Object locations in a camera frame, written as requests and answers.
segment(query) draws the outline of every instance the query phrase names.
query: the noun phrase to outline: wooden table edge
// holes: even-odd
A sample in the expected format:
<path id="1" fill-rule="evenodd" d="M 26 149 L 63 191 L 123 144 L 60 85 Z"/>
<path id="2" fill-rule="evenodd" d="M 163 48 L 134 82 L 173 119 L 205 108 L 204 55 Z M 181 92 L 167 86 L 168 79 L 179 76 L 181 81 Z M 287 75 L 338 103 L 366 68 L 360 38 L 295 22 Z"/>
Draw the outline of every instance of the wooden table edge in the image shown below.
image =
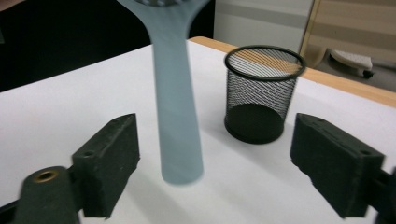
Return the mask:
<path id="1" fill-rule="evenodd" d="M 193 37 L 190 41 L 226 53 L 237 48 L 234 45 L 226 44 L 203 36 Z M 396 92 L 393 91 L 382 90 L 377 87 L 372 87 L 343 77 L 337 77 L 328 73 L 320 72 L 312 68 L 307 68 L 305 70 L 303 78 L 379 102 L 383 105 L 396 107 Z"/>

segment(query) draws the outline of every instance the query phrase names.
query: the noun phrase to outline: white tabletop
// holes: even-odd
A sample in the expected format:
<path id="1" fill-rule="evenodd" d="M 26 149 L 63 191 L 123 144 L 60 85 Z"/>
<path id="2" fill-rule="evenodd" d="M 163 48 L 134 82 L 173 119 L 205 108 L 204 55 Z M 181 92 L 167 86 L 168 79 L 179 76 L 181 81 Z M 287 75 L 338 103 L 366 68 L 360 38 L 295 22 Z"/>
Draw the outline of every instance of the white tabletop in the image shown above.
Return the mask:
<path id="1" fill-rule="evenodd" d="M 0 93 L 0 205 L 19 197 L 39 169 L 71 165 L 71 155 L 115 117 L 136 113 L 141 161 L 106 223 L 373 223 L 341 219 L 290 162 L 297 112 L 321 117 L 385 153 L 396 165 L 396 109 L 300 78 L 285 132 L 249 145 L 224 128 L 224 53 L 189 42 L 205 174 L 175 187 L 161 177 L 151 47 Z M 104 223 L 82 218 L 82 223 Z"/>

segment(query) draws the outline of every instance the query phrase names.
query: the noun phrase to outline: floor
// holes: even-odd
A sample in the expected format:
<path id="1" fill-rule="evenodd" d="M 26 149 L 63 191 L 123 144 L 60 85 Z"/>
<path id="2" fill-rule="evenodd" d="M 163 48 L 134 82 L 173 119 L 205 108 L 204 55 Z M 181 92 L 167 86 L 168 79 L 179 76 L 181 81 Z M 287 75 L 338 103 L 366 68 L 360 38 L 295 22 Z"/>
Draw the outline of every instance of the floor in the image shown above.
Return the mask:
<path id="1" fill-rule="evenodd" d="M 396 92 L 396 63 L 372 59 L 372 71 L 375 74 L 373 77 L 366 79 L 363 77 L 362 70 L 341 64 L 332 59 L 329 55 L 329 52 L 326 52 L 322 62 L 315 67 L 315 69 L 384 90 Z"/>

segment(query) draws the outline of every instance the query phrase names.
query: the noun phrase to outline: black mesh cup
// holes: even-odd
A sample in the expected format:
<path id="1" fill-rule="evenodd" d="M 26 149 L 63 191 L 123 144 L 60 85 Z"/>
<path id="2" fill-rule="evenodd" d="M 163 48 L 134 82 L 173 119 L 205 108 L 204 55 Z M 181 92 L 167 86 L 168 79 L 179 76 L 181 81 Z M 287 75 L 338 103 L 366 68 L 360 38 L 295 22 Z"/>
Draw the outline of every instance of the black mesh cup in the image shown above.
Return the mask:
<path id="1" fill-rule="evenodd" d="M 250 144 L 275 141 L 282 133 L 297 77 L 305 70 L 295 52 L 271 46 L 246 46 L 225 57 L 228 68 L 224 124 Z"/>

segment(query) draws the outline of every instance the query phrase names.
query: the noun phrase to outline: pencil cup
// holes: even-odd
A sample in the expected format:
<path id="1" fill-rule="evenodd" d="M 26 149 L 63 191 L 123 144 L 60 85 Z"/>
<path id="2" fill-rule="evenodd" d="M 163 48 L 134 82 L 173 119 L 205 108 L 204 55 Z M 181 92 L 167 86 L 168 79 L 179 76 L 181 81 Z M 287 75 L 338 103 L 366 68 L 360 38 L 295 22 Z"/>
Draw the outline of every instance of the pencil cup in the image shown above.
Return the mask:
<path id="1" fill-rule="evenodd" d="M 225 65 L 227 131 L 250 144 L 275 141 L 283 133 L 304 59 L 288 49 L 246 46 L 228 53 Z"/>

